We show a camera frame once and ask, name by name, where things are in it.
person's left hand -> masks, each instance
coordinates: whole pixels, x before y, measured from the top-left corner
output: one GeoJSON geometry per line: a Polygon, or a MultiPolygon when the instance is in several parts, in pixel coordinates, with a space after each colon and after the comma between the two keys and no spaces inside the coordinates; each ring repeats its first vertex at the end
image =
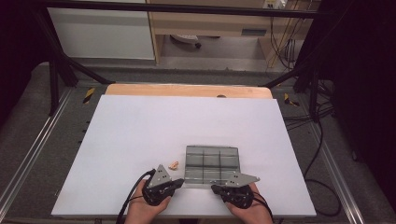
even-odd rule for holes
{"type": "Polygon", "coordinates": [[[140,181],[132,195],[132,198],[137,198],[131,200],[129,203],[125,224],[149,224],[158,214],[166,209],[171,201],[171,197],[168,196],[158,206],[151,206],[146,203],[142,193],[145,183],[145,179],[140,181]]]}

aluminum strip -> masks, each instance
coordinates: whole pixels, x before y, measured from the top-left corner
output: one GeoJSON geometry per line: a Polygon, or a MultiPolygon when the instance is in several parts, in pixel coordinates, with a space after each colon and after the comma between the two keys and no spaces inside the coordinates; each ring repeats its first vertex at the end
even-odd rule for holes
{"type": "Polygon", "coordinates": [[[52,117],[49,117],[38,134],[37,138],[33,142],[30,147],[28,153],[23,159],[20,167],[18,168],[15,175],[12,177],[11,181],[8,183],[6,190],[0,197],[0,223],[6,216],[6,213],[17,196],[23,182],[26,177],[29,175],[30,170],[32,169],[35,161],[37,160],[41,149],[46,144],[47,139],[50,137],[50,134],[58,122],[59,117],[62,115],[65,106],[70,98],[70,94],[74,91],[74,88],[67,88],[60,99],[59,107],[55,111],[52,117]]]}
{"type": "MultiPolygon", "coordinates": [[[[308,97],[303,97],[301,94],[298,94],[299,101],[305,113],[308,113],[308,97]]],[[[320,128],[318,124],[311,122],[311,129],[313,130],[316,140],[319,143],[320,140],[320,128]]],[[[332,183],[334,184],[335,190],[340,198],[341,203],[344,206],[344,210],[346,211],[346,215],[349,219],[349,222],[352,224],[362,224],[364,223],[363,216],[361,215],[361,210],[357,206],[355,199],[353,198],[352,193],[347,186],[347,182],[345,181],[340,169],[338,168],[337,162],[335,161],[332,153],[329,149],[329,146],[326,143],[325,138],[322,141],[321,148],[321,156],[326,164],[326,167],[329,171],[330,178],[332,179],[332,183]]]]}

small orange object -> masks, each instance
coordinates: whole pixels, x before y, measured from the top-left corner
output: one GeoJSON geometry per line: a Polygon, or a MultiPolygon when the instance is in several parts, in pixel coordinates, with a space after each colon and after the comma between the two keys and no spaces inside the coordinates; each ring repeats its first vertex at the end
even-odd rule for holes
{"type": "Polygon", "coordinates": [[[177,166],[178,166],[178,161],[174,161],[172,162],[172,164],[168,166],[168,168],[171,170],[177,170],[177,166]]]}

white wall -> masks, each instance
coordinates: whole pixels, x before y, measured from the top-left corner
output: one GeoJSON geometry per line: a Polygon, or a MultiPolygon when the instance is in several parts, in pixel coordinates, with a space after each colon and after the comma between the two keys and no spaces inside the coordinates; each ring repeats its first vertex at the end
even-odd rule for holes
{"type": "Polygon", "coordinates": [[[49,14],[70,57],[154,60],[147,12],[49,8],[49,14]]]}

white board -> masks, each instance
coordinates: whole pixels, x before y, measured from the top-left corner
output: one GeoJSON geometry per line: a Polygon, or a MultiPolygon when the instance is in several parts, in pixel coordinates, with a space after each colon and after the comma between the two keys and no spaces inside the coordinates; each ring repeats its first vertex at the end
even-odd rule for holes
{"type": "MultiPolygon", "coordinates": [[[[188,145],[238,147],[276,217],[316,215],[276,100],[103,95],[52,210],[116,216],[139,176],[159,164],[183,177],[188,145]]],[[[211,189],[178,189],[160,217],[231,217],[211,189]]]]}

